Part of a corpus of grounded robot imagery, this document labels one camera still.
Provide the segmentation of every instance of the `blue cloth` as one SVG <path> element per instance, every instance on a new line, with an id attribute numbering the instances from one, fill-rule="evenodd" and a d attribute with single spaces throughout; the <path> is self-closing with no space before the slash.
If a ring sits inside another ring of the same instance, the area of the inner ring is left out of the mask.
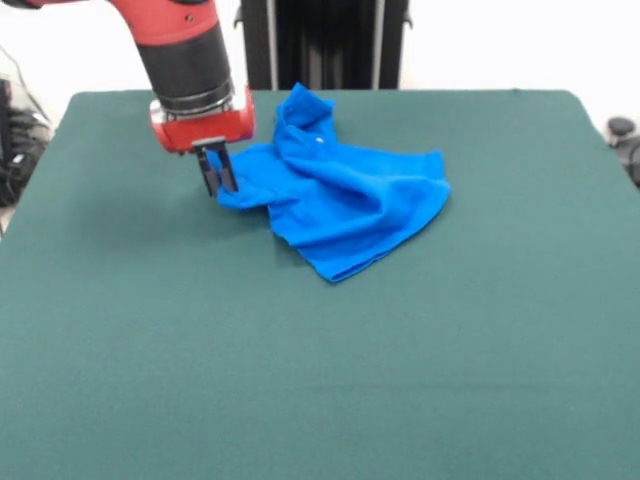
<path id="1" fill-rule="evenodd" d="M 338 282 L 422 230 L 450 187 L 440 152 L 393 154 L 340 144 L 334 104 L 296 85 L 277 109 L 273 143 L 233 156 L 239 191 L 222 188 L 218 203 L 265 205 L 273 232 L 322 277 Z M 209 162 L 220 168 L 214 153 Z"/>

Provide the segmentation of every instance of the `black knob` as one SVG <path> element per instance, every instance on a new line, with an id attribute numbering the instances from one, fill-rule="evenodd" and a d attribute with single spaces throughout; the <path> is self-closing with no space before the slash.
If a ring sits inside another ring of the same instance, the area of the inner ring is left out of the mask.
<path id="1" fill-rule="evenodd" d="M 636 128 L 635 124 L 624 117 L 615 117 L 609 120 L 609 131 L 617 137 L 626 137 Z"/>

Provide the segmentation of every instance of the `white background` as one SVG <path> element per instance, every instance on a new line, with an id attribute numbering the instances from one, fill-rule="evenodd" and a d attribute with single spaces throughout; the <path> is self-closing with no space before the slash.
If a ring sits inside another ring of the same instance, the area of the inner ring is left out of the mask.
<path id="1" fill-rule="evenodd" d="M 234 71 L 246 78 L 241 28 L 231 26 L 238 4 L 217 0 Z M 149 87 L 107 2 L 1 7 L 0 43 L 55 120 L 78 91 Z M 567 89 L 600 130 L 616 114 L 640 121 L 638 0 L 412 0 L 411 14 L 402 88 Z M 0 71 L 11 71 L 2 58 Z"/>

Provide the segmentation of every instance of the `green table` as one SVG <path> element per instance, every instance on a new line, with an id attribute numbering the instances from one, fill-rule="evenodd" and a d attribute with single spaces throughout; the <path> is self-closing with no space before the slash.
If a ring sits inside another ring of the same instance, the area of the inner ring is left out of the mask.
<path id="1" fill-rule="evenodd" d="M 0 478 L 638 478 L 640 204 L 579 101 L 328 96 L 453 187 L 337 286 L 162 152 L 148 93 L 73 100 L 0 245 Z"/>

